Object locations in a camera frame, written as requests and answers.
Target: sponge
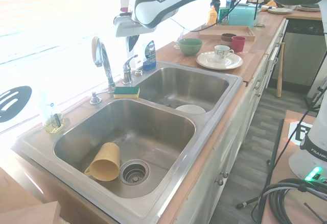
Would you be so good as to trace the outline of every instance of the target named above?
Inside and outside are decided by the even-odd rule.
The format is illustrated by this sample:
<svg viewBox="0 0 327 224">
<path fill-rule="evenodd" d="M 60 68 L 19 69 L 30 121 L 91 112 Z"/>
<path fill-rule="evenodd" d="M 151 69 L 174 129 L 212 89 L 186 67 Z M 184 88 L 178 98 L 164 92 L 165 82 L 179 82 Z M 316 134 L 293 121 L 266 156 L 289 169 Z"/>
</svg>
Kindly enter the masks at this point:
<svg viewBox="0 0 327 224">
<path fill-rule="evenodd" d="M 114 98 L 138 98 L 139 87 L 116 87 Z"/>
</svg>

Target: dishwasher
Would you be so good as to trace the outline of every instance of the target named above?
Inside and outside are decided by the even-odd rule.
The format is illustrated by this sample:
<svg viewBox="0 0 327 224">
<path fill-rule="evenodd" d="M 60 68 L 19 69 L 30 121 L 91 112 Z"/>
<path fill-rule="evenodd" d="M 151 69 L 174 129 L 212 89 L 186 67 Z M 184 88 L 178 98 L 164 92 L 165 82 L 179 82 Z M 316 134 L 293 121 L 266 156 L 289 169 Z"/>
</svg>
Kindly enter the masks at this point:
<svg viewBox="0 0 327 224">
<path fill-rule="evenodd" d="M 283 90 L 308 93 L 326 52 L 322 21 L 290 19 L 283 42 Z M 281 55 L 273 71 L 271 87 L 277 86 L 280 58 Z"/>
</svg>

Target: sink basin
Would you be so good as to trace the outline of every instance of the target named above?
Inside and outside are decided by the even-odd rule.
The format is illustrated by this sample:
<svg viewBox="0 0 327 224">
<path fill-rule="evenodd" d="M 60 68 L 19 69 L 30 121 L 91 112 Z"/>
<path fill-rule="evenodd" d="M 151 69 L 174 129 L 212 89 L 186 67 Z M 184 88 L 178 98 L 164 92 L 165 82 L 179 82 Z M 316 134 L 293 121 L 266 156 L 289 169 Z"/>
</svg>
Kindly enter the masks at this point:
<svg viewBox="0 0 327 224">
<path fill-rule="evenodd" d="M 84 172 L 101 146 L 114 142 L 120 148 L 120 177 L 97 182 L 117 196 L 135 198 L 158 186 L 194 132 L 194 125 L 186 118 L 120 99 L 68 131 L 54 151 Z"/>
<path fill-rule="evenodd" d="M 157 62 L 126 85 L 139 86 L 139 98 L 102 93 L 102 102 L 91 105 L 88 97 L 64 112 L 69 122 L 59 132 L 36 127 L 13 149 L 118 223 L 156 224 L 241 83 L 238 76 Z M 185 104 L 206 112 L 175 109 Z M 83 172 L 106 142 L 119 146 L 121 168 L 117 179 L 100 182 Z"/>
<path fill-rule="evenodd" d="M 228 87 L 222 77 L 165 67 L 138 84 L 140 98 L 167 107 L 192 104 L 210 111 Z"/>
</svg>

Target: drain strainer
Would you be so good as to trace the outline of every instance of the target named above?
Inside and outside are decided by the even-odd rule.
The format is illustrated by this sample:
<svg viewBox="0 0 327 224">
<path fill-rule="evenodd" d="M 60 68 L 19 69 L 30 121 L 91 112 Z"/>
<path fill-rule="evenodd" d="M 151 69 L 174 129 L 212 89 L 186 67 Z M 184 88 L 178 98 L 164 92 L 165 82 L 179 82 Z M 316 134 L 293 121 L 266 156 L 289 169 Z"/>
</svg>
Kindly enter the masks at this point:
<svg viewBox="0 0 327 224">
<path fill-rule="evenodd" d="M 119 177 L 123 183 L 135 186 L 142 183 L 149 175 L 149 167 L 141 160 L 132 160 L 121 167 Z"/>
</svg>

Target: gray floor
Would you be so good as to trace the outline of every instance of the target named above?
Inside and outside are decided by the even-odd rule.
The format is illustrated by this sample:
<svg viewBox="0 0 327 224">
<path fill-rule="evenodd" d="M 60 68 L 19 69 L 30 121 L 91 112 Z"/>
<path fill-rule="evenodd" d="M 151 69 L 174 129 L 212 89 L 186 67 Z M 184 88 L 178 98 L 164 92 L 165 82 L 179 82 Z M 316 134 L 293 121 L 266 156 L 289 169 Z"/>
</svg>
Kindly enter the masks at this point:
<svg viewBox="0 0 327 224">
<path fill-rule="evenodd" d="M 266 161 L 271 158 L 278 125 L 286 110 L 299 113 L 307 110 L 303 95 L 283 91 L 282 97 L 277 98 L 275 94 L 275 89 L 264 91 L 210 224 L 254 223 L 251 219 L 254 205 L 242 210 L 237 210 L 235 205 L 262 190 L 268 172 Z"/>
</svg>

